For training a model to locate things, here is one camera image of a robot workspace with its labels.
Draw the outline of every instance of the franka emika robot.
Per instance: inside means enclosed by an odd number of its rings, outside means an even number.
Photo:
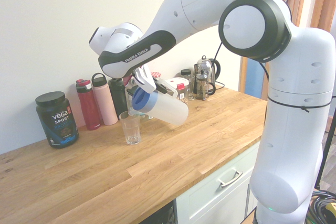
[[[250,179],[255,222],[303,224],[335,80],[335,41],[328,32],[295,26],[282,0],[165,0],[144,35],[130,23],[99,27],[89,45],[105,74],[134,76],[151,93],[156,86],[146,63],[215,25],[228,50],[269,62],[267,115]]]

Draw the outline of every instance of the black lid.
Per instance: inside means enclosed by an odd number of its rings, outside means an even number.
[[[133,96],[134,93],[136,92],[137,88],[138,88],[138,85],[132,87],[131,89],[127,89],[127,93],[130,94],[131,96]]]
[[[190,71],[190,69],[182,69],[181,72],[180,72],[180,74],[182,76],[186,76],[188,74],[191,74],[191,71]]]
[[[112,90],[124,90],[125,86],[122,79],[111,79],[109,80],[109,86]]]
[[[39,106],[53,106],[57,103],[61,103],[65,100],[65,94],[61,91],[50,92],[42,94],[35,99],[35,102]]]
[[[103,77],[98,77],[98,78],[95,78],[95,76],[101,74]],[[106,83],[107,83],[107,80],[106,80],[106,77],[105,75],[103,75],[102,73],[95,73],[93,76],[92,76],[92,85],[94,87],[101,87],[101,86],[104,86]]]

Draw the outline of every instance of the drinking glass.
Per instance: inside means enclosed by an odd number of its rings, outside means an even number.
[[[138,144],[140,142],[140,117],[139,114],[122,112],[119,116],[125,139],[128,144]]]
[[[192,101],[194,100],[194,83],[195,83],[195,76],[193,74],[187,74],[183,76],[184,79],[187,79],[189,81],[188,85],[188,100]]]

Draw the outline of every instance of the white cabinet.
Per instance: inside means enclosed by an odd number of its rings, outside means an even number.
[[[178,224],[240,224],[256,204],[248,191],[258,146],[255,144],[178,196]]]

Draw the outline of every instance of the dishwasher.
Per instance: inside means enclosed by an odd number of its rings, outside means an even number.
[[[168,203],[139,224],[177,224],[176,201]]]

